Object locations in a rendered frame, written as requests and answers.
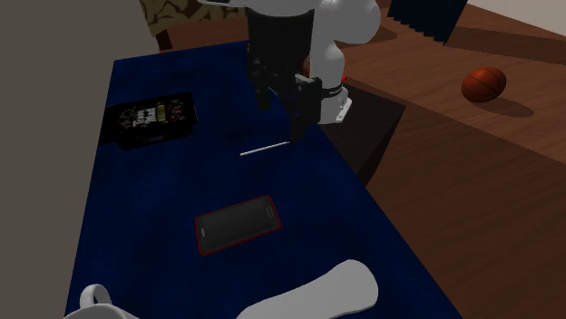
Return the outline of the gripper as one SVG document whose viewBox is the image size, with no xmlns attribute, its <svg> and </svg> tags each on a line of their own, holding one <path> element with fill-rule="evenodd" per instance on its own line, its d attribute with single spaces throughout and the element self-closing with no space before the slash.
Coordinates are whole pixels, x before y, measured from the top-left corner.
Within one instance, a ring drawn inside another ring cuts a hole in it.
<svg viewBox="0 0 566 319">
<path fill-rule="evenodd" d="M 258 108 L 269 108 L 268 77 L 263 69 L 289 71 L 295 75 L 287 105 L 290 141 L 299 141 L 307 126 L 317 124 L 321 115 L 322 81 L 307 78 L 305 60 L 311 49 L 315 10 L 294 16 L 269 16 L 247 8 L 249 41 L 248 77 L 253 81 Z"/>
</svg>

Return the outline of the thin white stick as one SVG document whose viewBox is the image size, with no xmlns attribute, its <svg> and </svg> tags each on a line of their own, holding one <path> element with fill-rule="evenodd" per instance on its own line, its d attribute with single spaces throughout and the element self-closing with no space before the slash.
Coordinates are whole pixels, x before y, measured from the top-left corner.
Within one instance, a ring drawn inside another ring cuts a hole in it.
<svg viewBox="0 0 566 319">
<path fill-rule="evenodd" d="M 246 150 L 246 151 L 239 153 L 239 156 L 242 157 L 242 156 L 247 156 L 247 155 L 250 155 L 250 154 L 253 154 L 253 153 L 261 152 L 261 151 L 264 151 L 264 150 L 274 149 L 274 148 L 277 148 L 277 147 L 280 147 L 280 146 L 287 145 L 289 143 L 290 143 L 290 141 L 286 140 L 286 141 L 281 141 L 279 143 L 275 143 L 275 144 L 263 146 L 263 147 L 260 147 L 260 148 L 256 148 L 256 149 L 253 149 L 253 150 Z"/>
</svg>

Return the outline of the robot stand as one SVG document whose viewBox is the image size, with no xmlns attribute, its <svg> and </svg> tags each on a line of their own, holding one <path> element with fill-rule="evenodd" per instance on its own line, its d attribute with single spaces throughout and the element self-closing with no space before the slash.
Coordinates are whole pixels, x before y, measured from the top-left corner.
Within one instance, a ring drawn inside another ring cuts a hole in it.
<svg viewBox="0 0 566 319">
<path fill-rule="evenodd" d="M 376 173 L 405 106 L 352 85 L 345 87 L 353 101 L 346 117 L 341 123 L 322 125 L 321 129 L 366 186 Z"/>
</svg>

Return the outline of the black phone with red case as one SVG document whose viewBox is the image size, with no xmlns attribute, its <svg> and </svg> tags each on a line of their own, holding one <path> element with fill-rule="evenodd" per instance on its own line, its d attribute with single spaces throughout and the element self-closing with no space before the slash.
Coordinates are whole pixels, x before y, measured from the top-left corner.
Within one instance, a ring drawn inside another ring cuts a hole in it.
<svg viewBox="0 0 566 319">
<path fill-rule="evenodd" d="M 269 195 L 253 198 L 195 218 L 198 249 L 202 256 L 233 247 L 281 228 Z"/>
</svg>

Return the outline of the black printed box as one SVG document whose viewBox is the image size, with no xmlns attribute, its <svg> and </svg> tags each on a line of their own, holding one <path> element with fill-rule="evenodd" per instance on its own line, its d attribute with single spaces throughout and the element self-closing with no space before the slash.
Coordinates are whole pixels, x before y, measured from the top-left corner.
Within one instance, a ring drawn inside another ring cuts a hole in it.
<svg viewBox="0 0 566 319">
<path fill-rule="evenodd" d="M 192 134 L 198 117 L 191 92 L 180 92 L 105 108 L 99 144 L 133 150 Z"/>
</svg>

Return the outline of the dark blue table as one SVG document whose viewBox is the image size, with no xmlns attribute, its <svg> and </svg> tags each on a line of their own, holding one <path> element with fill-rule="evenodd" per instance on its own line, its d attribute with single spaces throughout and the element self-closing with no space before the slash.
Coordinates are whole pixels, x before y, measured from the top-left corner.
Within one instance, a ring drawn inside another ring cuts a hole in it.
<svg viewBox="0 0 566 319">
<path fill-rule="evenodd" d="M 288 116 L 259 111 L 246 45 L 225 43 L 115 62 L 110 104 L 191 92 L 185 138 L 96 151 L 67 299 L 104 285 L 139 319 L 236 319 L 246 307 L 355 259 L 376 278 L 376 304 L 345 319 L 462 319 L 334 145 L 316 126 L 288 140 Z M 282 226 L 202 256 L 195 218 L 269 195 Z"/>
</svg>

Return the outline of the dark blue curtain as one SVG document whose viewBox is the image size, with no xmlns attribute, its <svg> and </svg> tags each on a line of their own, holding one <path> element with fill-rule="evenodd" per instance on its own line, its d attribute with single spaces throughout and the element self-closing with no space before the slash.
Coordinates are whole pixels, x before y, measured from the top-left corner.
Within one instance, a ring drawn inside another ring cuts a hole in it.
<svg viewBox="0 0 566 319">
<path fill-rule="evenodd" d="M 468 0 L 392 0 L 387 16 L 446 45 L 467 2 Z"/>
</svg>

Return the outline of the white oblong dish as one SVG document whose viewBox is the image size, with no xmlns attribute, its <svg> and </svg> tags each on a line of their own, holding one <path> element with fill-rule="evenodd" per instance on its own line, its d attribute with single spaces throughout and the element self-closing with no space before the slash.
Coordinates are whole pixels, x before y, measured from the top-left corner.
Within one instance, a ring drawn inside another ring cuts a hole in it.
<svg viewBox="0 0 566 319">
<path fill-rule="evenodd" d="M 370 269 L 348 259 L 307 284 L 245 308 L 236 319 L 336 319 L 373 307 L 378 294 Z"/>
</svg>

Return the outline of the orange basketball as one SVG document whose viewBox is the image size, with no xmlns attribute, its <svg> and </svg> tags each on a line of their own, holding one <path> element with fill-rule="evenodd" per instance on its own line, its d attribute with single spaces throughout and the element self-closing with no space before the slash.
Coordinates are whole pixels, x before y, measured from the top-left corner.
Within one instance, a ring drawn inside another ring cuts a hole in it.
<svg viewBox="0 0 566 319">
<path fill-rule="evenodd" d="M 469 102 L 488 102 L 503 93 L 506 83 L 506 75 L 500 69 L 480 67 L 464 77 L 461 92 Z"/>
</svg>

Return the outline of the white mug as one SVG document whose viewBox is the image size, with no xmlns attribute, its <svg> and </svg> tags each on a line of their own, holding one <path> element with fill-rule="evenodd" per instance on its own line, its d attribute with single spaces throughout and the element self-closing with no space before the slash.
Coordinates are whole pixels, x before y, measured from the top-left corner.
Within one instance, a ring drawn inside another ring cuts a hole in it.
<svg viewBox="0 0 566 319">
<path fill-rule="evenodd" d="M 112 304 L 112 299 L 103 285 L 92 284 L 82 290 L 80 307 L 63 319 L 139 319 Z"/>
</svg>

